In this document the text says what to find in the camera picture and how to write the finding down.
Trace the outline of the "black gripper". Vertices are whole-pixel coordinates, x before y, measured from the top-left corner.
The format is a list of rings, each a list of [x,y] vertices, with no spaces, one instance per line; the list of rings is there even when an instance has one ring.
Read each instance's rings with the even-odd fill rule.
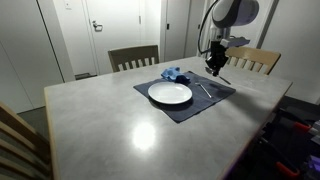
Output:
[[[212,41],[210,44],[210,56],[206,60],[209,69],[220,76],[221,68],[226,64],[228,58],[225,55],[226,48],[219,41]]]

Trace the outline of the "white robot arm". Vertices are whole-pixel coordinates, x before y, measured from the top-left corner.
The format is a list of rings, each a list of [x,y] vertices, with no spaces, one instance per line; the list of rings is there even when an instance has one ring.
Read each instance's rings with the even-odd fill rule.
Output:
[[[225,52],[230,47],[239,47],[250,42],[244,37],[231,37],[231,28],[250,24],[258,15],[257,0],[215,0],[207,10],[202,23],[203,29],[208,16],[211,16],[210,48],[204,52],[210,53],[205,60],[207,69],[213,76],[218,76],[220,69],[228,58]]]

